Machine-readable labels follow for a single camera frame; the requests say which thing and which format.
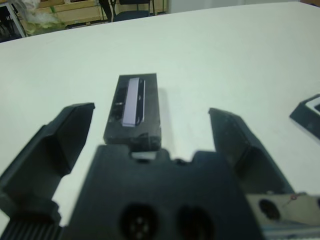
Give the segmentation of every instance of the screw hole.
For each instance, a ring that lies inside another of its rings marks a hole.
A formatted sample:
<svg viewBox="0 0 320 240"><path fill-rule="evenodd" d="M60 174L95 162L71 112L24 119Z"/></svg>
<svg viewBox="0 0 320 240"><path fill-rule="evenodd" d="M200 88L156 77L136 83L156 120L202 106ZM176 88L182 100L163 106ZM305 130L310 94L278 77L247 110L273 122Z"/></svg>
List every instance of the screw hole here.
<svg viewBox="0 0 320 240"><path fill-rule="evenodd" d="M157 231L156 213L148 205L133 204L123 212L120 227L128 240L151 240Z"/></svg>
<svg viewBox="0 0 320 240"><path fill-rule="evenodd" d="M260 210L265 214L265 216L270 220L279 220L280 212L277 206L269 200L263 199L259 202Z"/></svg>

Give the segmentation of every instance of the silver bar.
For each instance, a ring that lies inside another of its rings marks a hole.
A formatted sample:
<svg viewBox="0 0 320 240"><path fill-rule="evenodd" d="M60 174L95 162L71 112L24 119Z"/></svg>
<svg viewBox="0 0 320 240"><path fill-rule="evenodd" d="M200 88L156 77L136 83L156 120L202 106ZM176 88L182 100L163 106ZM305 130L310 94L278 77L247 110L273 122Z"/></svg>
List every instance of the silver bar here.
<svg viewBox="0 0 320 240"><path fill-rule="evenodd" d="M129 80L128 89L126 93L124 112L122 117L122 126L135 127L137 115L137 101L138 101L139 78L131 78Z"/></svg>

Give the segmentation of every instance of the black box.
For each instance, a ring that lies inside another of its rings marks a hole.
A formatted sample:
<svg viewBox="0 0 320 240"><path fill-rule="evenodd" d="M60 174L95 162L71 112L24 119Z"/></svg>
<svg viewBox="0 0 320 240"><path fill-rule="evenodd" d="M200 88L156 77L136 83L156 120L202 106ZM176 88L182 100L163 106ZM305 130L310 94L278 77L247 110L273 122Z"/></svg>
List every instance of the black box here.
<svg viewBox="0 0 320 240"><path fill-rule="evenodd" d="M103 139L125 144L132 152L161 148L157 75L121 75L115 89Z"/></svg>
<svg viewBox="0 0 320 240"><path fill-rule="evenodd" d="M320 94L300 102L290 118L320 140Z"/></svg>

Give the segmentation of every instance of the white tabletop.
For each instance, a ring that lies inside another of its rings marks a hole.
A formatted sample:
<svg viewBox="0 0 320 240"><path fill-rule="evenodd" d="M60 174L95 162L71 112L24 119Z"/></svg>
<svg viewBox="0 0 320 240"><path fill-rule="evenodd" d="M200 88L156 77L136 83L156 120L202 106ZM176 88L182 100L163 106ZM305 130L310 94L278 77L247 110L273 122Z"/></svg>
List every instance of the white tabletop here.
<svg viewBox="0 0 320 240"><path fill-rule="evenodd" d="M240 115L296 191L319 194L320 144L290 113L320 92L320 9L214 8L101 24L0 44L0 171L63 107L94 102L86 145L53 200L67 224L119 75L157 73L162 147L213 151L208 110ZM6 225L2 215L0 224Z"/></svg>

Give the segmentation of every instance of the chair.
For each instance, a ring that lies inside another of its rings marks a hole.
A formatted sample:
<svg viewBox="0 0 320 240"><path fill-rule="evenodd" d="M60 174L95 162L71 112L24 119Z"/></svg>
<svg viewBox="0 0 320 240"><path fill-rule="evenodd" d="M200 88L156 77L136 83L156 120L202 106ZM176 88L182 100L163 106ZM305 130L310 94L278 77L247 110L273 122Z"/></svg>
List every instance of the chair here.
<svg viewBox="0 0 320 240"><path fill-rule="evenodd" d="M155 13L154 0L119 0L121 5L137 5L136 11L123 11L116 15L116 0L110 0L113 12L113 22L119 22L130 19L140 19L150 16L150 1L152 1L153 12ZM111 19L112 13L108 0L99 0L101 7L103 8L108 19ZM148 11L139 10L139 4L148 4Z"/></svg>

